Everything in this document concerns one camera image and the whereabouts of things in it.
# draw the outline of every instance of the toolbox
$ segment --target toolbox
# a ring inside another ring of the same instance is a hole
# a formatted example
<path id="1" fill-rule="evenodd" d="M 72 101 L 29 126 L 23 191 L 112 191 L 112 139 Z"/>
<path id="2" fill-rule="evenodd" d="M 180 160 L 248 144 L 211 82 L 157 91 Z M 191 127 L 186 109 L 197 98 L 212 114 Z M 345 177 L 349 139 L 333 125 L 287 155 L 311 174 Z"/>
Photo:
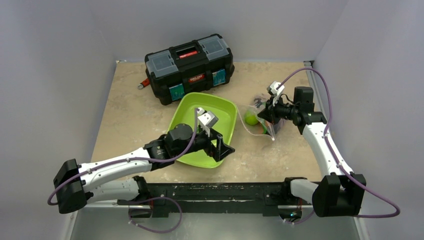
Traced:
<path id="1" fill-rule="evenodd" d="M 149 53 L 144 61 L 151 89 L 162 105 L 227 84 L 234 72 L 233 54 L 219 34 Z"/>

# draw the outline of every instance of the green ball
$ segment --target green ball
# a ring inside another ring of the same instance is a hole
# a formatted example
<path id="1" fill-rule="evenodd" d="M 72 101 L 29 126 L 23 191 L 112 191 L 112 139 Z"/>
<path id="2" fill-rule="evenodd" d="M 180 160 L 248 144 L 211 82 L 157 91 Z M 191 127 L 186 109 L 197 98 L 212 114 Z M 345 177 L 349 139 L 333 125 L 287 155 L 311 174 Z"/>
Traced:
<path id="1" fill-rule="evenodd" d="M 258 119 L 256 119 L 256 116 L 254 113 L 252 113 L 251 111 L 247 111 L 244 114 L 244 121 L 249 124 L 249 125 L 256 125 L 259 123 Z"/>

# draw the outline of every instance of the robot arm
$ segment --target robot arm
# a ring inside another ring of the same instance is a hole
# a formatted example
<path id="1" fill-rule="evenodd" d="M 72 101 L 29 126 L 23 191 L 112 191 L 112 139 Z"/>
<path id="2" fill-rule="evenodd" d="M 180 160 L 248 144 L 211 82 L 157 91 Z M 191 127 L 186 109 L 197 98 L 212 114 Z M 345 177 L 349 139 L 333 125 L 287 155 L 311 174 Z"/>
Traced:
<path id="1" fill-rule="evenodd" d="M 212 128 L 218 118 L 202 108 L 197 109 L 197 115 L 199 122 L 197 133 L 185 154 L 203 150 L 216 162 L 222 161 L 235 150 L 226 145 L 222 135 Z M 78 174 L 84 172 L 87 174 L 75 178 L 57 191 L 59 212 L 71 213 L 97 201 L 115 199 L 138 201 L 149 198 L 143 177 L 136 176 L 125 181 L 114 180 L 172 165 L 175 161 L 168 160 L 175 158 L 188 147 L 193 134 L 192 128 L 182 123 L 144 147 L 121 156 L 82 164 L 77 164 L 75 159 L 66 161 L 54 178 L 55 188 Z"/>
<path id="2" fill-rule="evenodd" d="M 322 112 L 314 111 L 314 91 L 311 87 L 295 87 L 293 104 L 284 103 L 280 91 L 283 87 L 277 89 L 279 85 L 279 82 L 273 82 L 268 87 L 271 98 L 266 102 L 265 109 L 258 114 L 258 117 L 272 124 L 278 123 L 280 119 L 292 121 L 309 143 L 323 176 L 319 184 L 302 177 L 286 179 L 286 182 L 289 182 L 287 191 L 311 203 L 319 217 L 357 215 L 361 208 L 364 190 L 349 181 L 339 169 L 339 164 L 325 142 L 324 132 L 327 120 Z M 327 139 L 343 168 L 353 178 L 366 185 L 364 176 L 355 174 L 344 162 L 329 132 Z"/>

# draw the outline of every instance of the green bowl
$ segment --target green bowl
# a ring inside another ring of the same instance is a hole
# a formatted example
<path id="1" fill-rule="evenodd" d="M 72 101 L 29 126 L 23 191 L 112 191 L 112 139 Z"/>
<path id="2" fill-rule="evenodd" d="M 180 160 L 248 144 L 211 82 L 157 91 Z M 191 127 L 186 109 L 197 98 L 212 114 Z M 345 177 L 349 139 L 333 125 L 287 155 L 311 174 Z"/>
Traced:
<path id="1" fill-rule="evenodd" d="M 237 107 L 222 97 L 206 93 L 191 92 L 185 95 L 173 115 L 168 131 L 174 129 L 177 124 L 187 124 L 195 129 L 195 108 L 211 111 L 218 117 L 213 129 L 222 134 L 225 144 L 230 145 L 237 120 Z M 221 165 L 224 160 L 215 162 L 204 151 L 197 151 L 180 157 L 178 161 L 199 168 L 213 169 Z"/>

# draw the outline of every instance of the gray wall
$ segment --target gray wall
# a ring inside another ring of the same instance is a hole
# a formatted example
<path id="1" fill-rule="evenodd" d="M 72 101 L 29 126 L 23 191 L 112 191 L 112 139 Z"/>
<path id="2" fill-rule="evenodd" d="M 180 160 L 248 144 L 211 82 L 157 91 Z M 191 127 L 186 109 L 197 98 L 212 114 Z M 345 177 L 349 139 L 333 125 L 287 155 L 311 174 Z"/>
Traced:
<path id="1" fill-rule="evenodd" d="M 114 59 L 85 0 L 3 0 L 0 31 L 0 239 L 57 240 L 53 177 L 90 160 Z"/>
<path id="2" fill-rule="evenodd" d="M 366 221 L 374 240 L 424 235 L 423 12 L 422 0 L 350 0 L 314 64 L 328 81 L 344 158 L 401 207 L 398 217 Z M 366 214 L 392 211 L 364 200 Z"/>
<path id="3" fill-rule="evenodd" d="M 313 60 L 348 0 L 88 0 L 119 60 L 221 34 L 236 61 Z"/>

